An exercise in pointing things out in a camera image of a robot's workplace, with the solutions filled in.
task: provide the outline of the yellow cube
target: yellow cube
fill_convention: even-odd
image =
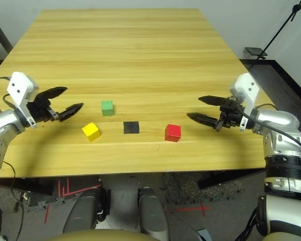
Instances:
[[[82,131],[85,133],[86,137],[88,137],[89,141],[92,142],[93,140],[100,137],[101,133],[98,127],[93,123],[89,123],[88,125],[82,128]]]

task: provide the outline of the black square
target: black square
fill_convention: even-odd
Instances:
[[[139,122],[124,122],[124,134],[139,134]]]

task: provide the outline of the baseboard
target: baseboard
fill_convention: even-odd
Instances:
[[[246,65],[271,65],[291,89],[301,98],[301,87],[275,60],[240,59],[240,61],[242,64]]]

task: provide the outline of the red cube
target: red cube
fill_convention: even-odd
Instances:
[[[165,141],[178,142],[181,138],[181,127],[177,125],[167,125],[165,129]]]

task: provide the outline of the green cube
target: green cube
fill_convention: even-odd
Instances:
[[[114,115],[114,105],[112,100],[102,101],[101,102],[101,112],[102,116]]]

